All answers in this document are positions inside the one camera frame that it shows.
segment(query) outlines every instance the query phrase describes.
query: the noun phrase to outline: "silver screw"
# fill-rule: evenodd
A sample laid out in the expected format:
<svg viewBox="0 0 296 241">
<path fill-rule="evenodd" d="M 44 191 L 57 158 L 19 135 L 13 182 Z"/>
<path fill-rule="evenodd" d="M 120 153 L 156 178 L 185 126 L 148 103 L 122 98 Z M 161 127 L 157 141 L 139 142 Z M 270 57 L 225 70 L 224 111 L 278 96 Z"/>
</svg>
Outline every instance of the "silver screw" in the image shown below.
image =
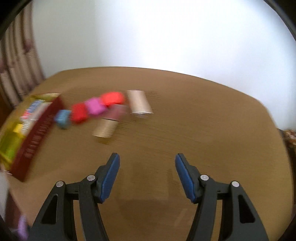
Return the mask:
<svg viewBox="0 0 296 241">
<path fill-rule="evenodd" d="M 233 181 L 231 184 L 236 188 L 239 187 L 239 183 L 237 181 Z"/>
<path fill-rule="evenodd" d="M 204 180 L 204 181 L 207 181 L 209 179 L 209 177 L 207 175 L 201 175 L 200 179 Z"/>
<path fill-rule="evenodd" d="M 89 176 L 87 176 L 87 179 L 88 179 L 89 181 L 93 181 L 95 178 L 96 178 L 96 177 L 95 177 L 94 175 L 89 175 Z"/>
<path fill-rule="evenodd" d="M 60 188 L 61 186 L 63 186 L 64 185 L 64 182 L 63 181 L 58 181 L 57 183 L 56 183 L 56 186 L 58 187 L 58 188 Z"/>
</svg>

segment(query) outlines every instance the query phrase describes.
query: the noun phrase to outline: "wooden table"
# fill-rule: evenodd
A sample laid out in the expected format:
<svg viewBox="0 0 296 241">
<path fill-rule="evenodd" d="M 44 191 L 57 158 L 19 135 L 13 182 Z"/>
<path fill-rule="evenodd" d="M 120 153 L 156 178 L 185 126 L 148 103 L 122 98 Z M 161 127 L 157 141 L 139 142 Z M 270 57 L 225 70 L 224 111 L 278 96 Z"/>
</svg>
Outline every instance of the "wooden table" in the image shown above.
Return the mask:
<svg viewBox="0 0 296 241">
<path fill-rule="evenodd" d="M 128 116 L 108 145 L 92 136 L 95 118 L 68 130 L 55 126 L 26 182 L 8 177 L 29 224 L 57 181 L 80 181 L 117 152 L 120 170 L 110 198 L 100 205 L 110 240 L 186 240 L 196 205 L 185 197 L 175 170 L 174 157 L 183 152 L 216 181 L 239 181 L 270 240 L 277 240 L 291 217 L 292 174 L 280 134 L 257 100 L 197 77 L 127 67 L 63 71 L 34 93 L 60 92 L 70 108 L 107 91 L 129 89 L 144 90 L 154 114 L 147 119 Z M 78 202 L 74 205 L 78 240 L 83 240 Z M 217 210 L 219 217 L 221 202 Z M 219 224 L 217 220 L 213 240 Z"/>
</svg>

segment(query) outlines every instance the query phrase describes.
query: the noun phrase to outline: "purple block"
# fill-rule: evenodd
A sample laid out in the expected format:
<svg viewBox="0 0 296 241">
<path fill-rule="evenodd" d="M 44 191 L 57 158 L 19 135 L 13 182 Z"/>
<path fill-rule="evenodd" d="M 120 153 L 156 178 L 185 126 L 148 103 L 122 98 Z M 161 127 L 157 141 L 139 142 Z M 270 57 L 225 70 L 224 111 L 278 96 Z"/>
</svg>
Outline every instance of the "purple block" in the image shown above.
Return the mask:
<svg viewBox="0 0 296 241">
<path fill-rule="evenodd" d="M 107 110 L 100 98 L 93 97 L 84 102 L 90 115 L 99 115 Z"/>
</svg>

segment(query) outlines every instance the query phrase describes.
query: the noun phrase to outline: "red cube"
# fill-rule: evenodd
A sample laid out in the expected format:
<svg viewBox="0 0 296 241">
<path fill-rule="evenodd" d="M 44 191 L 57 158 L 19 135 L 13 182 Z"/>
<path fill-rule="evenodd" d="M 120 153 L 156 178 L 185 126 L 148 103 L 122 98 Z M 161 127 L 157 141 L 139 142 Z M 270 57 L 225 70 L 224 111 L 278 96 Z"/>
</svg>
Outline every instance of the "red cube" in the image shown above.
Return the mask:
<svg viewBox="0 0 296 241">
<path fill-rule="evenodd" d="M 113 104 L 123 104 L 124 103 L 124 95 L 120 92 L 109 92 L 102 94 L 100 96 L 100 99 L 102 100 L 103 104 L 107 107 L 113 105 Z"/>
<path fill-rule="evenodd" d="M 79 124 L 88 119 L 87 108 L 84 103 L 78 103 L 72 106 L 71 121 Z"/>
</svg>

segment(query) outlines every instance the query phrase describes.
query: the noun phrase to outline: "white wall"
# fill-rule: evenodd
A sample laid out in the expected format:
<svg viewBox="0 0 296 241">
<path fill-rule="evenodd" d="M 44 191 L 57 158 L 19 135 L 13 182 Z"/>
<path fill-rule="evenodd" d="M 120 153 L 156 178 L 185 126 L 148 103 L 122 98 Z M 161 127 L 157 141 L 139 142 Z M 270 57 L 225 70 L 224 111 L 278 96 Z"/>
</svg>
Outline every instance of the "white wall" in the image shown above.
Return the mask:
<svg viewBox="0 0 296 241">
<path fill-rule="evenodd" d="M 45 76 L 90 66 L 190 74 L 260 100 L 296 128 L 296 44 L 263 0 L 34 0 Z"/>
</svg>

